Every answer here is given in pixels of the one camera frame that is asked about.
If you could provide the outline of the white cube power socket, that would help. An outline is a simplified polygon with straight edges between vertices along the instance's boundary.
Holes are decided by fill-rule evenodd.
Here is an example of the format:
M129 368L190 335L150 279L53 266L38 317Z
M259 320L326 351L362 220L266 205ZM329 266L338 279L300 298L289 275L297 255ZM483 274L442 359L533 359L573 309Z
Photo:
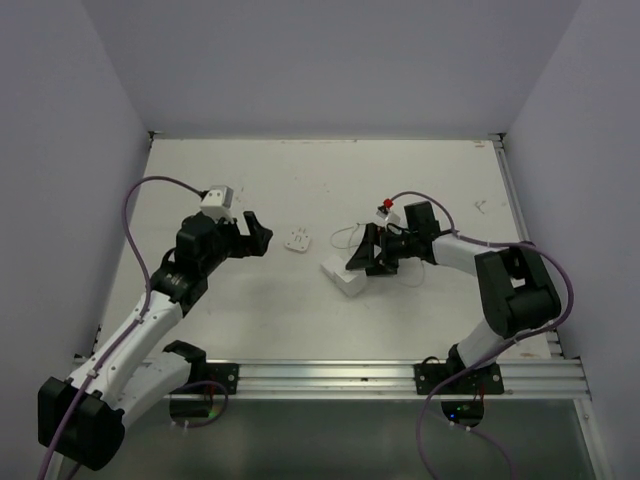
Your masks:
M332 255L320 264L321 271L346 296L355 297L364 290L367 277L364 271L349 271L346 260Z

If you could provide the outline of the white square plug adapter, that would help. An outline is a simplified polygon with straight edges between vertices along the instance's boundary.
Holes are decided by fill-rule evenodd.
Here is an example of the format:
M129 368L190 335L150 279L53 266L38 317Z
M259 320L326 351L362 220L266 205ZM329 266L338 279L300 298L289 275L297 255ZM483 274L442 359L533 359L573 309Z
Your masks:
M305 254L309 251L312 243L312 236L306 227L292 227L287 231L283 241L286 250L298 254Z

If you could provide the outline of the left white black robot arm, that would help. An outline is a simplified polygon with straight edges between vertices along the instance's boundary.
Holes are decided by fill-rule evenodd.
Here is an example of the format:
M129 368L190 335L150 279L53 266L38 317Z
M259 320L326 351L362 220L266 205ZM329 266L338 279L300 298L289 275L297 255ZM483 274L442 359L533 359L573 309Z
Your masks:
M184 219L127 320L66 379L51 377L41 386L38 441L47 449L41 476L54 453L93 471L104 468L131 424L155 403L175 390L193 393L207 384L206 354L191 344L174 341L154 362L143 362L206 293L209 275L225 260L266 254L272 230L251 211L243 216L246 234L234 219L203 213Z

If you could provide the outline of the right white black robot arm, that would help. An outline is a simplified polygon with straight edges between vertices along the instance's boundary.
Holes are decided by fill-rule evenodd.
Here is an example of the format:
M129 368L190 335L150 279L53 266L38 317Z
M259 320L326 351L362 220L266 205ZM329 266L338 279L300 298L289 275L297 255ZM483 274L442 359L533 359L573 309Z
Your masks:
M561 301L540 254L522 243L486 246L443 230L432 203L404 207L406 225L366 225L348 271L391 276L399 263L416 258L473 276L483 317L475 329L449 350L445 379L451 389L468 392L481 380L480 368L520 333L533 332L560 316Z

